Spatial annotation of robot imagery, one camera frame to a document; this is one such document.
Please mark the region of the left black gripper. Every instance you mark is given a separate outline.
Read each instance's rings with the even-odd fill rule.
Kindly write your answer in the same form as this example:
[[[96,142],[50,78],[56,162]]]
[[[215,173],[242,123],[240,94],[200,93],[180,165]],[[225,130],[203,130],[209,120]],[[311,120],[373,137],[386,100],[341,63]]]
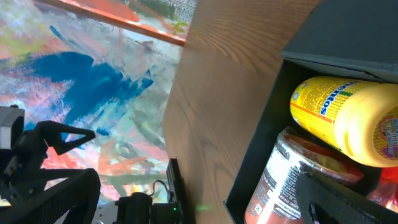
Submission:
[[[44,191],[46,181],[35,175],[47,158],[48,146],[61,156],[93,140],[95,132],[54,121],[39,122],[35,130],[22,133],[1,160],[1,198],[22,202]]]

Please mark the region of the red Pringles can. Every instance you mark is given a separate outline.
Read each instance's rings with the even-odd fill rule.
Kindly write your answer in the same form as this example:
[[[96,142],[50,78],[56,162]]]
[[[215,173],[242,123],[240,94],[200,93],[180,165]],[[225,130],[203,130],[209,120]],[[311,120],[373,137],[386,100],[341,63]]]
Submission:
[[[348,187],[364,177],[351,159],[310,142],[287,127],[277,137],[246,207],[244,222],[303,223],[295,187],[304,172],[322,174]]]

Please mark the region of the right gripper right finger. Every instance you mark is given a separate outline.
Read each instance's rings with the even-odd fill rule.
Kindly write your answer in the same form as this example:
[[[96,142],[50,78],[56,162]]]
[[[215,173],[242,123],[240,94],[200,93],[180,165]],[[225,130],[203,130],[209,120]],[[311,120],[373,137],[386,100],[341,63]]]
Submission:
[[[304,223],[397,224],[395,212],[318,174],[300,174],[296,193]]]

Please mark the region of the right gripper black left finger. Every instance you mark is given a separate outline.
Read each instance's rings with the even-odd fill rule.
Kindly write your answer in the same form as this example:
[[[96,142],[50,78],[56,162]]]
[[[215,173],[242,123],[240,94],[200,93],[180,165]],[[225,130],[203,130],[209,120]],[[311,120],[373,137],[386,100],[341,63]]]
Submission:
[[[100,196],[100,179],[85,169],[63,182],[1,212],[1,224],[53,224],[65,213],[64,223],[90,224]]]

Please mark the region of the red candy bag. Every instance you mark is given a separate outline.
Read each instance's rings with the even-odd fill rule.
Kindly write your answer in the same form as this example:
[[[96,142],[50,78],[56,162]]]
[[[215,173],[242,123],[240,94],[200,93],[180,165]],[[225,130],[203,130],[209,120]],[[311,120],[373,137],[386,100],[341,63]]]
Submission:
[[[382,168],[377,187],[366,198],[397,213],[397,167]]]

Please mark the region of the yellow small can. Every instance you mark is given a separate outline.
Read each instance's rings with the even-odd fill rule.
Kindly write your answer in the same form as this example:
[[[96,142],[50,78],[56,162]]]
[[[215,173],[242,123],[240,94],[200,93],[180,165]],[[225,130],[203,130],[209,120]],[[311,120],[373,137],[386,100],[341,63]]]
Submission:
[[[313,77],[290,99],[296,123],[352,160],[397,166],[397,85]]]

